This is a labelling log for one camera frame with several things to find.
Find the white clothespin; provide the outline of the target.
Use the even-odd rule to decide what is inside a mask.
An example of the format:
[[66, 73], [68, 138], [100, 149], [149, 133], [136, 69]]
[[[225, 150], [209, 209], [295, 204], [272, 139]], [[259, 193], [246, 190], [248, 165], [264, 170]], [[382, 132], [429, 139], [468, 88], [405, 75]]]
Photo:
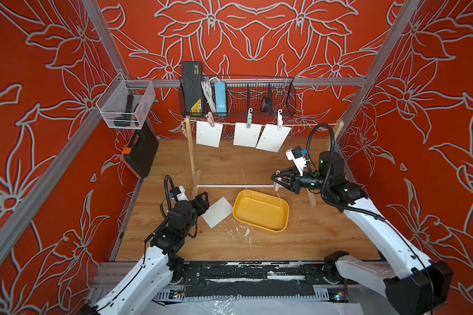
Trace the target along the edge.
[[282, 109], [279, 109], [277, 111], [277, 130], [281, 131], [283, 126], [283, 120], [282, 120]]

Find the teal clothespin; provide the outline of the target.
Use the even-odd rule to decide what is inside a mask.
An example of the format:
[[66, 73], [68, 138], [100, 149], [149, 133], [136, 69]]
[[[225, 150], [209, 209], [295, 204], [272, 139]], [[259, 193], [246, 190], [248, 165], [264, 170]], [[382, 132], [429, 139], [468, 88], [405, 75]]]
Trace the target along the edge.
[[249, 108], [247, 111], [247, 118], [246, 118], [246, 128], [250, 129], [252, 127], [252, 112], [253, 109]]

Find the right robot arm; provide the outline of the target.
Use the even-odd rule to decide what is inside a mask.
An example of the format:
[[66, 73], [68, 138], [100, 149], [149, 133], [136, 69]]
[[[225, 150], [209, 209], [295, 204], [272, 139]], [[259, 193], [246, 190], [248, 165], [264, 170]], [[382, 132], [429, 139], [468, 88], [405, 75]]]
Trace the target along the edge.
[[[329, 150], [311, 167], [310, 140], [319, 129], [329, 133]], [[271, 176], [275, 186], [295, 194], [302, 189], [318, 193], [323, 201], [355, 223], [383, 255], [389, 267], [336, 251], [323, 260], [323, 279], [330, 284], [352, 280], [387, 299], [399, 314], [432, 314], [448, 299], [453, 271], [444, 261], [434, 261], [398, 231], [377, 209], [360, 185], [349, 181], [344, 158], [335, 151], [335, 133], [326, 123], [311, 131], [307, 147], [294, 147], [286, 155], [294, 166]]]

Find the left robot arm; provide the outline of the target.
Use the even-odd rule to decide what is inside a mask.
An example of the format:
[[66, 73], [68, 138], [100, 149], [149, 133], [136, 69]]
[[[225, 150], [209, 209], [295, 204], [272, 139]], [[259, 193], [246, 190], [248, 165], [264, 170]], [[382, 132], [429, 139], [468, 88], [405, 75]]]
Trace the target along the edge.
[[164, 192], [164, 220], [145, 239], [142, 258], [109, 293], [93, 306], [84, 304], [78, 314], [140, 314], [168, 284], [183, 279], [185, 260], [177, 253], [186, 238], [197, 236], [198, 218], [210, 207], [208, 194], [189, 200], [169, 175]]

